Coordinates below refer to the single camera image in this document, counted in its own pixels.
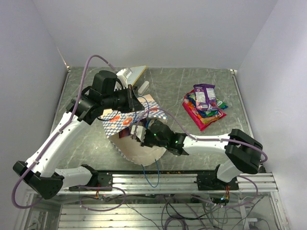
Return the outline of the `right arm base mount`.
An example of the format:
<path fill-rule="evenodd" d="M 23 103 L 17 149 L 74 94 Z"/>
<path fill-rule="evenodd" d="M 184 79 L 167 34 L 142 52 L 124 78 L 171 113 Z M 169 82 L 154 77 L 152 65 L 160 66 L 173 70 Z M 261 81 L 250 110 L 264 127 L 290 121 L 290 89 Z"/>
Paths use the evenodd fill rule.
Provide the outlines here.
<path fill-rule="evenodd" d="M 199 191 L 226 191 L 227 188 L 236 191 L 239 189 L 236 177 L 226 183 L 216 179 L 212 173 L 198 174 L 195 183 Z"/>

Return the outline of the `blue checkered paper bag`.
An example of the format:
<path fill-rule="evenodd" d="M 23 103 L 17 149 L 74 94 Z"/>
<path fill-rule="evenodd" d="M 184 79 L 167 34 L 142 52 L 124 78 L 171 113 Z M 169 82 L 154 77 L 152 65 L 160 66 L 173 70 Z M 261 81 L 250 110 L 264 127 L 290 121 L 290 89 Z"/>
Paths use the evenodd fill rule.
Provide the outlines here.
<path fill-rule="evenodd" d="M 142 146 L 140 137 L 145 134 L 148 121 L 167 122 L 166 114 L 158 110 L 158 103 L 149 94 L 138 98 L 145 110 L 153 108 L 148 114 L 143 111 L 121 113 L 111 109 L 105 110 L 101 116 L 106 137 L 119 154 L 137 165 L 148 166 L 159 160 L 166 149 L 164 147 Z"/>

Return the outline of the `pink snack bag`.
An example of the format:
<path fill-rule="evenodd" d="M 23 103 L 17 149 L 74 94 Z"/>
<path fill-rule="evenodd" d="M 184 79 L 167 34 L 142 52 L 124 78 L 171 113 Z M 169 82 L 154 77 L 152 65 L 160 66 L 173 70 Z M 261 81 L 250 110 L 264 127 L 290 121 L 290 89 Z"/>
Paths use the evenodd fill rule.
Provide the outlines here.
<path fill-rule="evenodd" d="M 227 116 L 227 114 L 222 109 L 219 109 L 217 111 L 209 111 L 208 115 L 202 117 L 200 112 L 197 111 L 196 107 L 190 100 L 189 96 L 192 94 L 193 92 L 189 92 L 184 96 L 182 105 L 200 131 L 203 131 L 210 124 Z"/>

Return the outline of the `blue snack bag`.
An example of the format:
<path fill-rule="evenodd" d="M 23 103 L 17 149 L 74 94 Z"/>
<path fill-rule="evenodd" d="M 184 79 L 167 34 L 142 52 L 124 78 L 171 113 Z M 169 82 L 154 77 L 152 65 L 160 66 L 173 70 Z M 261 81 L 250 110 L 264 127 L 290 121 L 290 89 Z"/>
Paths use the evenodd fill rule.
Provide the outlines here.
<path fill-rule="evenodd" d="M 188 93 L 187 95 L 187 99 L 193 104 L 193 106 L 196 108 L 196 97 L 195 97 L 195 94 L 192 92 L 192 93 Z M 198 110 L 196 109 L 196 112 L 201 116 L 201 117 L 209 117 L 209 116 L 213 116 L 213 115 L 216 115 L 218 113 L 218 111 L 201 111 L 201 110 Z"/>

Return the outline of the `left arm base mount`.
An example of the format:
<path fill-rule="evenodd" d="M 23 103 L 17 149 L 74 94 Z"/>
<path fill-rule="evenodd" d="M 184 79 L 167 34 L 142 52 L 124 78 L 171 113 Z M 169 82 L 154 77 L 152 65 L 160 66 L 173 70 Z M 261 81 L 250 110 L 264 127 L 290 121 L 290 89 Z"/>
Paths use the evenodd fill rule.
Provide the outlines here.
<path fill-rule="evenodd" d="M 113 176 L 108 172 L 99 172 L 96 176 L 90 179 L 89 183 L 83 188 L 78 186 L 69 187 L 69 191 L 94 191 L 95 187 L 104 187 L 101 191 L 111 191 L 113 185 Z"/>

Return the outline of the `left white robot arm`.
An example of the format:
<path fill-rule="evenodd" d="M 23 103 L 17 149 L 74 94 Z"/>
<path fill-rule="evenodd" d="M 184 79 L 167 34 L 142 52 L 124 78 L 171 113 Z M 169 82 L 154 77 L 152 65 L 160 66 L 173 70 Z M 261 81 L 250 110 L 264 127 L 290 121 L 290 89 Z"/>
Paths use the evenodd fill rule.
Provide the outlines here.
<path fill-rule="evenodd" d="M 76 137 L 111 109 L 121 113 L 144 110 L 131 85 L 116 89 L 117 75 L 102 70 L 95 74 L 92 85 L 82 90 L 66 108 L 66 113 L 41 148 L 27 161 L 17 161 L 13 170 L 43 199 L 51 199 L 62 188 L 83 186 L 93 190 L 98 184 L 98 172 L 84 164 L 78 168 L 60 170 L 57 165 L 63 153 Z"/>

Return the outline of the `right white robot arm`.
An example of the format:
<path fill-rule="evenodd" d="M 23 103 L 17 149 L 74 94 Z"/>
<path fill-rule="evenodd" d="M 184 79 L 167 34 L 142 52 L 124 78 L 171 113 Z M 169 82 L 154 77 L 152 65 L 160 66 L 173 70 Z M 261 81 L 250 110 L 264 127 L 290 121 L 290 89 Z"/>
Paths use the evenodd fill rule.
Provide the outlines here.
<path fill-rule="evenodd" d="M 259 172 L 263 146 L 239 129 L 232 129 L 230 134 L 196 136 L 173 132 L 168 125 L 155 120 L 149 127 L 133 125 L 131 131 L 142 147 L 162 147 L 175 156 L 196 153 L 226 155 L 227 161 L 217 166 L 211 178 L 212 186 L 218 190 L 242 173 Z"/>

